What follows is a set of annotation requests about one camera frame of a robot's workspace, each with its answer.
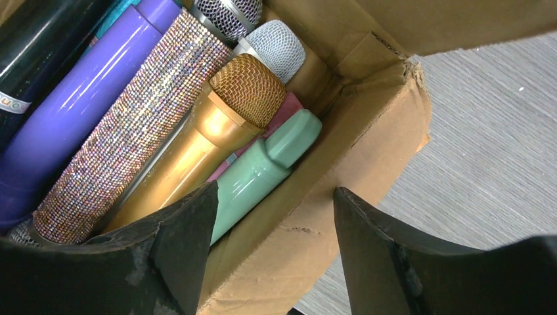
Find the cardboard box with label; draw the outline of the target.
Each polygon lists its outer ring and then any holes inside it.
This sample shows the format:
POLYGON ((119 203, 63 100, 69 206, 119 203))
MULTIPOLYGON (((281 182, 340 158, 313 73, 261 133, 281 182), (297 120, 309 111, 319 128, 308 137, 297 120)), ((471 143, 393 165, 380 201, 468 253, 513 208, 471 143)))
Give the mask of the cardboard box with label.
POLYGON ((410 57, 556 29, 555 1, 266 1, 307 59, 289 82, 323 129, 294 172, 210 247, 195 314, 285 314, 338 254, 334 189, 378 203, 427 142, 410 57))

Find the glitter microphone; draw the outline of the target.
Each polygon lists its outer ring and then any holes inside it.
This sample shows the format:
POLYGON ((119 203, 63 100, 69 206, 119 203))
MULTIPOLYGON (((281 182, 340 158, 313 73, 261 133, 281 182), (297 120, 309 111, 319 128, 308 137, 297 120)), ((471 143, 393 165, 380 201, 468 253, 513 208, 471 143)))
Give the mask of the glitter microphone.
POLYGON ((226 44, 181 9, 95 128, 52 175, 37 207, 2 232, 31 228, 56 244, 88 239, 229 55, 226 44))

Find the pink microphone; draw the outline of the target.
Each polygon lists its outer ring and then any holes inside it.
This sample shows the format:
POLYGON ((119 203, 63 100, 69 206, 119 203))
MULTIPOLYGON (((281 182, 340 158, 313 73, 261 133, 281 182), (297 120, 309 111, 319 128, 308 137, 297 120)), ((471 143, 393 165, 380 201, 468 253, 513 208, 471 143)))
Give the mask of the pink microphone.
POLYGON ((245 146, 233 152, 220 166, 209 176, 207 182, 218 179, 257 139, 269 138, 281 125, 283 125, 290 117, 296 112, 303 109, 303 105, 298 100, 293 92, 286 93, 284 102, 281 104, 279 110, 270 121, 266 131, 259 136, 256 136, 245 146))

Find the teal microphone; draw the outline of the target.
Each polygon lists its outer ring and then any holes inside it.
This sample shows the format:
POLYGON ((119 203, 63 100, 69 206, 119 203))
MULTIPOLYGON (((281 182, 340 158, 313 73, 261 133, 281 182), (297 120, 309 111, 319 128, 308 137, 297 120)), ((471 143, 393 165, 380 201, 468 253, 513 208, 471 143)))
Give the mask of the teal microphone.
POLYGON ((257 139, 217 179, 218 207, 213 245, 292 172, 311 147, 322 123, 309 110, 300 110, 271 136, 257 139))

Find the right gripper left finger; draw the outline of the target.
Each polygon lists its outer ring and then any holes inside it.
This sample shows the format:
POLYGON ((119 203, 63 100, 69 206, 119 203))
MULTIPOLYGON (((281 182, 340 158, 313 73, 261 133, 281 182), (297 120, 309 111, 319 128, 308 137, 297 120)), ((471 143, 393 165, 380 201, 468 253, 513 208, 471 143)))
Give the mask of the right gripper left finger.
POLYGON ((195 314, 218 186, 82 245, 1 240, 2 314, 195 314))

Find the purple microphone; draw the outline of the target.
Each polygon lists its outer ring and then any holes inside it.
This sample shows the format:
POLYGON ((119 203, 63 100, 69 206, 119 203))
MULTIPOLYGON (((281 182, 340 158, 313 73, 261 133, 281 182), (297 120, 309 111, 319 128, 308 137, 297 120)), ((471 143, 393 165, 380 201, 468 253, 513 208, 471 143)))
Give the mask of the purple microphone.
POLYGON ((130 5, 37 107, 1 154, 1 230, 26 220, 52 175, 77 150, 181 11, 175 1, 130 5))

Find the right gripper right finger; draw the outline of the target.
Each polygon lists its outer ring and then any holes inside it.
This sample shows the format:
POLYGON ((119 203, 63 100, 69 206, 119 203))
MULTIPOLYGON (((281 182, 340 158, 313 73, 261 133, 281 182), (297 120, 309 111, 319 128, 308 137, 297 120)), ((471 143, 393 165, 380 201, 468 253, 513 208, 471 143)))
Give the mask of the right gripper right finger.
POLYGON ((495 249, 398 220, 345 187, 334 222, 353 314, 555 314, 556 237, 495 249))

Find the black sparkle grille microphone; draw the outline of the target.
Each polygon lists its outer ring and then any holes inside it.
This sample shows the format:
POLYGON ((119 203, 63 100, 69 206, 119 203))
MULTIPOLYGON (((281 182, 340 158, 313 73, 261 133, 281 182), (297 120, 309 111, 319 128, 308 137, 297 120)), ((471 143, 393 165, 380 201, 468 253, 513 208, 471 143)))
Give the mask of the black sparkle grille microphone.
POLYGON ((261 0, 199 0, 188 11, 228 47, 255 30, 262 12, 261 0))

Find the gold microphone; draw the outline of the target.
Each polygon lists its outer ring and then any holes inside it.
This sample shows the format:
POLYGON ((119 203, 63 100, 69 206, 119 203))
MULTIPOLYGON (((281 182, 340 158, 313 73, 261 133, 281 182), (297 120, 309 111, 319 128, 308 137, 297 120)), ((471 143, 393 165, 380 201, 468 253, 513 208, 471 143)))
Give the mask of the gold microphone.
POLYGON ((106 225, 111 232, 175 203, 261 135, 286 96, 282 81, 242 53, 207 83, 184 125, 106 225))

